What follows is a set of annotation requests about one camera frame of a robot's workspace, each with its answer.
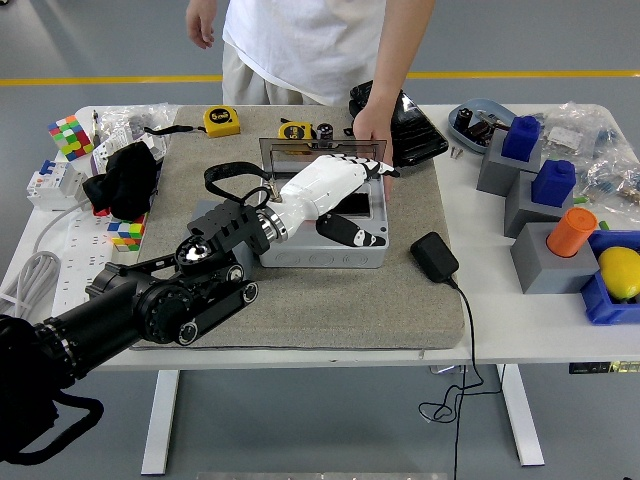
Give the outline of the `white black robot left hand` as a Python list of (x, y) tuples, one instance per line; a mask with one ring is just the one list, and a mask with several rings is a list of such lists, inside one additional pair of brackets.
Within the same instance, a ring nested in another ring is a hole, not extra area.
[(306, 221), (316, 223), (321, 236), (349, 247), (382, 247), (387, 241), (337, 215), (333, 209), (366, 181), (381, 176), (397, 177), (392, 166), (343, 154), (321, 155), (289, 180), (279, 202), (270, 201), (271, 222), (277, 239), (286, 241)]

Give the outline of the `person's left hand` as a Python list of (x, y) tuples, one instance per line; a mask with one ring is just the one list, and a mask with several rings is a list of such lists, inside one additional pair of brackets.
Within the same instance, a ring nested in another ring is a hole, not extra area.
[(353, 132), (357, 140), (384, 140), (386, 142), (383, 161), (393, 165), (393, 142), (391, 119), (393, 103), (384, 103), (369, 99), (367, 105), (356, 115)]

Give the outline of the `person's right hand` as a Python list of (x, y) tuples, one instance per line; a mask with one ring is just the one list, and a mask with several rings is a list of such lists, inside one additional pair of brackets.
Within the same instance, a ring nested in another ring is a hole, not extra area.
[(187, 6), (185, 13), (187, 34), (190, 40), (203, 50), (213, 46), (213, 23), (216, 15), (216, 1), (193, 0)]

